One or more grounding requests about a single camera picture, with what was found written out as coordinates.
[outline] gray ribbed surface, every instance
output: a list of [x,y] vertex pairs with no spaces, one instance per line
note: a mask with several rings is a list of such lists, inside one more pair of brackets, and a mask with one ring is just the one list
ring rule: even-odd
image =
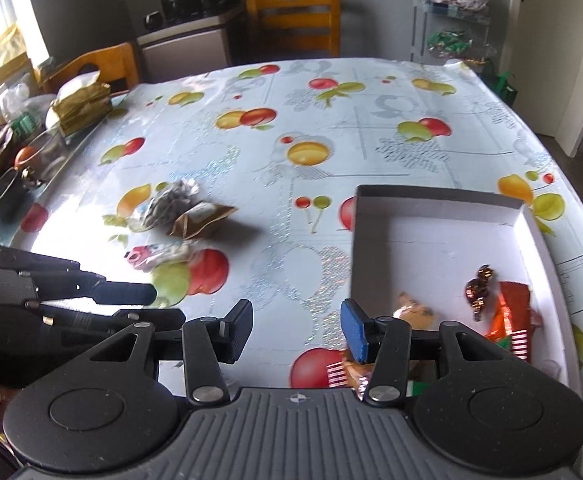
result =
[[[299,397],[302,402],[293,402]],[[64,478],[27,469],[14,480]],[[100,480],[478,480],[421,443],[396,410],[349,388],[246,388],[228,406],[198,410],[156,457]],[[561,470],[537,480],[575,480]]]

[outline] fruit-patterned tablecloth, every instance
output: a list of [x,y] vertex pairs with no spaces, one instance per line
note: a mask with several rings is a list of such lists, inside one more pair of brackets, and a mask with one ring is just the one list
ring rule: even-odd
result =
[[[181,178],[238,211],[194,264],[133,269],[126,251],[174,239],[132,232],[126,218]],[[254,331],[225,373],[287,386],[303,351],[343,344],[359,184],[526,200],[556,264],[583,380],[583,206],[529,128],[463,64],[299,60],[140,85],[50,184],[14,245],[110,280],[153,281],[161,304],[189,319],[223,316],[248,298]]]

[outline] chair backrest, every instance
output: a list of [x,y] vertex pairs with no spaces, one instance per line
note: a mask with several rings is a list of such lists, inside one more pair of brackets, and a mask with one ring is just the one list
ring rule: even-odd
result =
[[97,66],[100,70],[100,78],[98,80],[103,83],[124,79],[127,90],[131,90],[139,82],[133,46],[130,43],[122,43],[87,52],[77,57],[43,81],[42,87],[44,91],[53,94],[58,93],[60,87],[70,79],[75,78],[85,65]]
[[[340,0],[246,0],[246,4],[254,50],[326,50],[331,57],[340,56]],[[324,6],[329,12],[312,10]],[[312,28],[327,33],[308,34]]]

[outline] blue finger pad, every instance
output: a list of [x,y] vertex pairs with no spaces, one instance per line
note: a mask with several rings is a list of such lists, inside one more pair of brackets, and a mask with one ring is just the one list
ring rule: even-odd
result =
[[347,301],[340,306],[340,327],[356,362],[366,363],[369,345],[365,339],[363,322],[353,313]]

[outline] white cardboard box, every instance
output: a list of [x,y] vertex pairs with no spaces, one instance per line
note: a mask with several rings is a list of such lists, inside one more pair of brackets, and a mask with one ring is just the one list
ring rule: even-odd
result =
[[437,325],[456,320],[485,334],[494,298],[476,322],[464,291],[476,270],[489,265],[496,280],[526,283],[531,290],[531,307],[543,323],[534,332],[532,364],[540,367],[544,360],[554,360],[560,365],[559,380],[581,393],[556,269],[523,201],[411,186],[359,186],[356,200],[351,297],[367,315],[391,316],[404,290],[434,309]]

